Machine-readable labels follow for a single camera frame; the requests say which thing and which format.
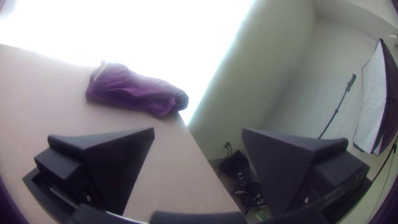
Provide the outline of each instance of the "bright window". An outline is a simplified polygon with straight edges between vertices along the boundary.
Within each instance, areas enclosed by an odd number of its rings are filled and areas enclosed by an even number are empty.
[[[118,62],[183,89],[188,124],[253,0],[16,0],[0,43],[78,65]]]

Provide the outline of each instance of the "light stand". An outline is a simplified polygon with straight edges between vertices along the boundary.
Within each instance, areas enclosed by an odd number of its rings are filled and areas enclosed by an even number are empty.
[[[323,132],[320,134],[320,136],[318,137],[318,139],[321,139],[323,134],[325,133],[325,131],[328,129],[329,125],[332,123],[332,120],[334,119],[334,117],[336,116],[336,114],[339,112],[339,108],[341,106],[341,103],[344,100],[345,95],[351,90],[352,85],[355,82],[355,79],[357,78],[357,76],[355,74],[352,75],[351,80],[347,83],[347,87],[345,88],[345,92],[343,97],[340,100],[339,105],[337,106],[335,113],[333,114],[332,118],[329,120],[329,123],[326,125],[326,127],[324,128]]]

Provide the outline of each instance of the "floor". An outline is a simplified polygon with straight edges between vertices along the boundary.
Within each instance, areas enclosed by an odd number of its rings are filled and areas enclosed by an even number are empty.
[[[213,168],[214,172],[218,175],[221,183],[224,185],[225,189],[228,192],[232,192],[234,190],[236,181],[230,177],[228,177],[225,174],[220,173],[219,169],[218,169],[218,165],[223,161],[223,159],[217,159],[217,160],[208,160],[208,162],[210,163],[211,167]],[[245,212],[245,207],[243,206],[242,202],[240,201],[240,198],[230,194],[232,199],[235,201],[236,205],[239,207],[240,211],[242,213]],[[271,216],[271,211],[269,209],[268,206],[266,207],[262,207],[261,210],[268,216],[268,217],[272,217]],[[258,209],[251,209],[249,211],[249,213],[245,216],[246,221],[248,222],[248,224],[253,224],[253,223],[258,223],[260,222],[260,220],[255,216],[256,213],[258,212]]]

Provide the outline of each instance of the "black cable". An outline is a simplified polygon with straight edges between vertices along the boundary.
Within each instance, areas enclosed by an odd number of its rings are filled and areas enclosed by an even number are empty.
[[[381,198],[381,195],[383,194],[384,188],[386,187],[386,183],[387,183],[388,177],[390,176],[390,171],[391,171],[391,167],[392,167],[392,164],[393,164],[394,155],[395,155],[395,153],[393,154],[393,158],[391,159],[390,168],[388,169],[386,181],[384,182],[383,188],[381,189],[379,199],[377,199],[377,202],[376,202],[376,204],[374,205],[374,208],[373,208],[373,210],[372,210],[372,213],[370,213],[370,217],[369,217],[367,223],[369,223],[370,218],[372,218],[372,214],[373,214],[374,210],[375,210],[376,207],[377,207],[377,203],[380,201],[380,198]]]
[[[229,148],[228,148],[227,144],[225,144],[224,147],[227,149],[227,152],[228,152],[227,158],[229,158]]]
[[[372,180],[372,183],[373,183],[374,180],[378,177],[378,175],[380,174],[381,170],[384,168],[385,164],[387,163],[388,159],[390,158],[391,153],[394,152],[394,154],[395,154],[395,151],[397,150],[397,141],[398,141],[398,135],[397,135],[397,137],[395,138],[393,147],[391,147],[390,152],[388,153],[388,156],[387,156],[386,160],[384,160],[383,165],[381,165],[381,167],[380,167],[379,171],[377,172],[376,176],[374,176],[374,178],[373,178],[373,180]]]
[[[229,146],[229,150],[231,150],[231,156],[232,156],[232,146],[231,146],[231,143],[227,142],[227,146]]]

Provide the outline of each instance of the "ceiling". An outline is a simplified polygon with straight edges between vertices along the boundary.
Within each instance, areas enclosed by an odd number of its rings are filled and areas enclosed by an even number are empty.
[[[394,49],[394,41],[398,40],[389,37],[398,35],[398,15],[391,11],[390,0],[314,0],[314,5],[320,17],[343,23],[375,40],[382,38],[398,58],[398,50]]]

